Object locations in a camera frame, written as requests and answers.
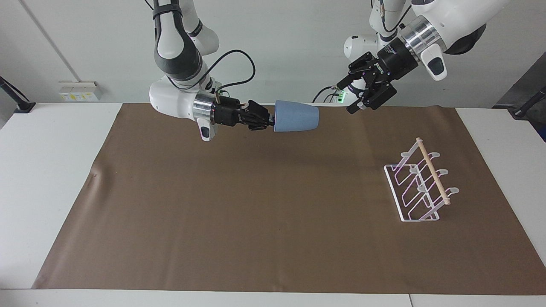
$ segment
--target brown tabletop covering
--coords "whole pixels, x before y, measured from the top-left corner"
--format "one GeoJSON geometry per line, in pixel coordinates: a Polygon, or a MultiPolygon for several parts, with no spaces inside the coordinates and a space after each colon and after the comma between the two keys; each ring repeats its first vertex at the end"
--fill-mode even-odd
{"type": "Polygon", "coordinates": [[[531,295],[546,269],[454,109],[321,108],[314,131],[206,143],[124,104],[33,287],[531,295]],[[437,222],[401,222],[383,172],[416,137],[461,189],[437,222]]]}

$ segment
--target black cable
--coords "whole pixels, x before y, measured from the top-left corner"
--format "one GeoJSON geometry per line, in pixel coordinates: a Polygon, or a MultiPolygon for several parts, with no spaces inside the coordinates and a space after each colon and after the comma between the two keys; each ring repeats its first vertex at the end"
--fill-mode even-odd
{"type": "Polygon", "coordinates": [[[229,87],[229,86],[235,86],[235,85],[241,85],[241,84],[249,83],[250,81],[252,81],[252,79],[254,79],[254,76],[256,75],[256,65],[254,64],[254,61],[252,60],[250,55],[248,55],[246,52],[244,52],[242,50],[238,50],[238,52],[243,54],[244,56],[246,56],[247,59],[250,61],[250,64],[252,65],[252,75],[250,76],[250,78],[248,78],[248,79],[246,79],[244,81],[233,82],[233,83],[228,83],[226,85],[222,85],[219,88],[217,88],[216,91],[220,91],[221,89],[229,87]]]}
{"type": "Polygon", "coordinates": [[[9,87],[11,87],[12,90],[16,91],[19,95],[23,96],[23,98],[30,102],[30,100],[28,100],[27,96],[25,96],[25,94],[23,94],[17,87],[15,87],[13,84],[11,84],[8,80],[2,78],[0,76],[0,79],[2,79],[9,87]]]}
{"type": "Polygon", "coordinates": [[[171,82],[171,84],[172,84],[175,88],[178,88],[178,89],[181,90],[181,91],[187,91],[187,90],[189,90],[190,88],[194,87],[195,85],[198,85],[199,83],[201,83],[201,81],[203,81],[203,80],[206,78],[206,76],[214,69],[214,67],[215,67],[216,65],[218,65],[218,63],[220,63],[221,60],[223,60],[226,56],[228,56],[228,55],[230,55],[230,54],[232,54],[232,53],[235,53],[235,52],[244,54],[244,55],[250,60],[250,63],[252,64],[252,69],[253,69],[252,76],[251,76],[249,79],[245,80],[245,81],[236,82],[236,83],[231,83],[231,84],[226,84],[226,85],[224,85],[224,86],[221,86],[221,87],[217,88],[216,91],[218,92],[218,91],[220,91],[221,89],[226,88],[226,87],[228,87],[228,86],[247,83],[247,82],[249,82],[250,80],[252,80],[252,79],[254,78],[254,76],[256,75],[256,66],[254,65],[254,61],[250,58],[250,56],[249,56],[246,52],[244,52],[244,51],[242,51],[242,50],[239,50],[239,49],[230,50],[230,51],[226,52],[225,54],[222,54],[222,56],[219,57],[219,58],[216,60],[216,62],[214,62],[214,63],[207,69],[207,71],[203,74],[203,76],[201,76],[201,78],[200,78],[199,80],[197,80],[197,82],[195,82],[195,83],[194,83],[193,85],[191,85],[191,86],[184,87],[184,88],[178,87],[176,84],[174,84],[173,80],[172,80],[170,77],[167,77],[167,79],[169,79],[169,81],[171,82]]]}
{"type": "Polygon", "coordinates": [[[393,29],[391,30],[388,30],[387,29],[387,26],[385,25],[385,17],[382,17],[381,18],[381,23],[383,24],[383,29],[385,31],[387,31],[388,33],[391,33],[391,32],[394,32],[396,31],[396,29],[398,28],[398,26],[402,23],[402,20],[404,20],[404,18],[406,17],[406,15],[410,12],[409,10],[411,9],[411,4],[409,5],[409,7],[406,9],[406,12],[402,15],[402,17],[400,17],[400,20],[398,21],[398,23],[396,24],[396,26],[394,26],[393,29]]]}
{"type": "Polygon", "coordinates": [[[328,97],[331,97],[330,98],[330,102],[332,102],[332,99],[334,99],[335,96],[337,96],[336,92],[326,96],[326,98],[324,99],[324,101],[322,101],[323,103],[326,103],[326,99],[328,99],[328,97]]]}
{"type": "Polygon", "coordinates": [[[334,93],[334,94],[332,95],[332,97],[330,97],[330,101],[328,101],[328,103],[331,103],[332,100],[334,100],[334,97],[339,97],[339,94],[334,93]]]}
{"type": "Polygon", "coordinates": [[[146,4],[148,4],[148,6],[150,7],[150,9],[153,11],[153,7],[150,5],[150,3],[148,2],[148,0],[144,0],[144,2],[146,2],[146,4]]]}
{"type": "Polygon", "coordinates": [[[331,86],[327,86],[327,87],[323,88],[322,90],[320,90],[320,91],[318,92],[318,94],[314,97],[314,99],[313,99],[313,101],[312,101],[311,103],[314,103],[314,102],[317,100],[318,96],[319,96],[320,94],[322,94],[324,91],[330,90],[330,89],[332,89],[332,87],[331,87],[331,86]]]}

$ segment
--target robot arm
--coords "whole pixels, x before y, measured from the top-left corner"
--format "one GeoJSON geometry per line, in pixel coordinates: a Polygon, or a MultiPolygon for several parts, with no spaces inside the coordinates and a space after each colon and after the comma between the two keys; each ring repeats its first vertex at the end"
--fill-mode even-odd
{"type": "Polygon", "coordinates": [[[155,60],[166,74],[150,87],[150,102],[159,112],[197,122],[201,138],[210,141],[218,124],[248,125],[250,130],[274,124],[269,111],[254,101],[216,93],[202,54],[218,50],[218,36],[197,17],[193,0],[153,0],[156,27],[155,60]]]}
{"type": "Polygon", "coordinates": [[[398,35],[397,22],[402,17],[406,0],[374,0],[370,26],[377,32],[378,50],[398,35]]]}
{"type": "Polygon", "coordinates": [[[337,84],[357,96],[347,110],[352,114],[366,107],[377,109],[396,94],[391,81],[399,80],[419,63],[434,80],[443,80],[447,69],[442,54],[469,51],[485,30],[484,24],[510,1],[412,0],[417,18],[381,49],[377,57],[367,52],[357,58],[349,65],[348,76],[337,84]],[[364,88],[353,86],[362,80],[364,88]]]}

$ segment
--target black stand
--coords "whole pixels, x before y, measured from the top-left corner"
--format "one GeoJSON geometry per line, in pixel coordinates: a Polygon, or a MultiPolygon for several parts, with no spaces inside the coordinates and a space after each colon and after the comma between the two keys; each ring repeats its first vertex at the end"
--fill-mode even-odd
{"type": "Polygon", "coordinates": [[[514,110],[514,115],[517,117],[524,117],[527,111],[531,109],[535,104],[546,97],[546,86],[543,87],[538,93],[536,93],[531,99],[524,103],[521,107],[514,110]]]}
{"type": "Polygon", "coordinates": [[[26,102],[23,99],[21,99],[21,97],[19,97],[19,95],[17,95],[11,89],[11,87],[9,87],[9,85],[6,84],[6,82],[4,82],[4,79],[2,79],[1,77],[0,77],[0,87],[17,103],[17,109],[15,109],[13,113],[16,113],[16,114],[29,113],[32,110],[32,108],[34,108],[34,106],[36,105],[36,102],[26,102]]]}

